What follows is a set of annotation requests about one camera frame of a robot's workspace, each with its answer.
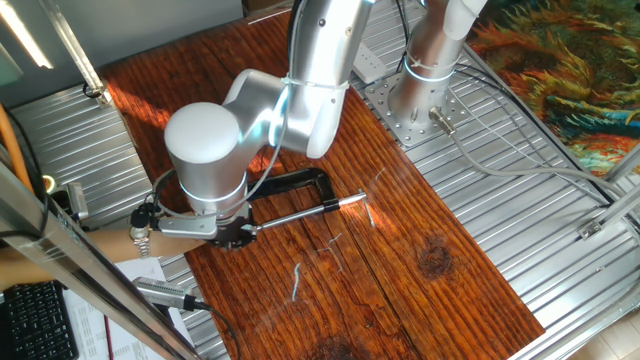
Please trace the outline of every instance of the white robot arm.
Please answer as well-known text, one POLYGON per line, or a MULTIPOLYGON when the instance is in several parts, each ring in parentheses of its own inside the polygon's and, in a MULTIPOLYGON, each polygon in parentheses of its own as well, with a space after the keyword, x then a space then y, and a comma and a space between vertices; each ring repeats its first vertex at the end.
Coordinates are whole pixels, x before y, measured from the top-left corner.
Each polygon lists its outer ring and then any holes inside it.
MULTIPOLYGON (((267 145, 314 159, 327 152, 373 2, 296 1, 285 78, 245 70, 222 105, 191 104, 171 117, 165 143, 198 216, 160 220, 160 231, 210 240, 222 247, 245 245, 234 242, 239 229, 255 235, 246 201, 249 163, 267 145)), ((411 36, 405 62, 408 71, 390 95, 394 112, 424 116, 433 104, 446 103, 442 88, 448 85, 466 34, 485 3, 422 2, 427 16, 411 36), (434 96, 433 89, 442 90, 434 96)), ((141 231, 143 225, 143 221, 133 225, 134 239, 148 236, 141 231)))

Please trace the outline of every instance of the metal grating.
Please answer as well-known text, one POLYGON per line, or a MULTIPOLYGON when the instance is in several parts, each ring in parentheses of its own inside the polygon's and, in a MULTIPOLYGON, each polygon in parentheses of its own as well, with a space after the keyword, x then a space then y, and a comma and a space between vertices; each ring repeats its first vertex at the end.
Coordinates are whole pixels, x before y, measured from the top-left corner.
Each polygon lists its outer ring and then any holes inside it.
POLYGON ((18 107, 14 115, 33 143, 45 174, 80 182, 95 229, 128 216, 151 191, 115 106, 100 108, 82 86, 18 107))

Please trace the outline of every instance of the colorful tapestry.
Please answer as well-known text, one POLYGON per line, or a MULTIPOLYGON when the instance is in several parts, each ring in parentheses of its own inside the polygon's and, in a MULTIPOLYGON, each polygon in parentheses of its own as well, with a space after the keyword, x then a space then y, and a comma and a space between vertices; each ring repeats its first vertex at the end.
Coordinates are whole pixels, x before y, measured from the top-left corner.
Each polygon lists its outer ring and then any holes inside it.
POLYGON ((476 53, 599 176, 640 142, 635 5, 489 0, 469 35, 476 53))

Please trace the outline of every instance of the paper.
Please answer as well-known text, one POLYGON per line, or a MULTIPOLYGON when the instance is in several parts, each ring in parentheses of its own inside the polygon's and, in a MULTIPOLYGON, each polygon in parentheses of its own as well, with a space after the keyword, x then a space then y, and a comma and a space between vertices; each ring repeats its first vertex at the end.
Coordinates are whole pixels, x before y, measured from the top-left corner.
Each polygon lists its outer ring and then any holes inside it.
MULTIPOLYGON (((117 263, 116 266, 129 279, 134 280, 140 276, 150 279, 166 281, 162 267, 157 258, 130 260, 117 263)), ((109 360, 109 348, 107 344, 104 315, 89 305, 80 296, 72 291, 64 292, 65 302, 69 311, 69 318, 73 329, 79 360, 109 360)), ((176 329, 187 341, 193 344, 187 328, 182 321, 178 309, 169 309, 169 315, 176 329)), ((162 359, 140 340, 129 334, 114 321, 109 320, 111 335, 111 348, 113 358, 116 360, 155 360, 162 359)))
POLYGON ((73 291, 65 290, 63 296, 78 345, 78 360, 109 360, 104 315, 73 291))

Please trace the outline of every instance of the wooden tabletop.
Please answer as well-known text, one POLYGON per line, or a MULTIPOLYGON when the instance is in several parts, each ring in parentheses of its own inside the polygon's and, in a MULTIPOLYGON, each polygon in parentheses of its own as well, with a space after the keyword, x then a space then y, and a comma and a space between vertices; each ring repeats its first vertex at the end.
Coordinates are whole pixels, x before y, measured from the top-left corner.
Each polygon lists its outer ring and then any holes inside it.
MULTIPOLYGON (((286 74, 288 19, 242 20, 102 70, 151 179, 171 168, 163 129, 172 113, 221 103, 246 68, 286 74)), ((251 176, 270 155, 254 160, 251 176)), ((330 175, 338 197, 363 189, 376 227, 357 203, 262 231, 237 252, 203 246, 187 254, 244 358, 505 359, 544 332, 353 90, 328 154, 311 161, 284 151, 273 173, 311 166, 330 175)), ((188 210, 175 184, 165 195, 171 207, 188 210)), ((301 189, 253 209, 262 223, 316 205, 315 191, 301 189)), ((216 325, 235 357, 224 325, 216 325)))

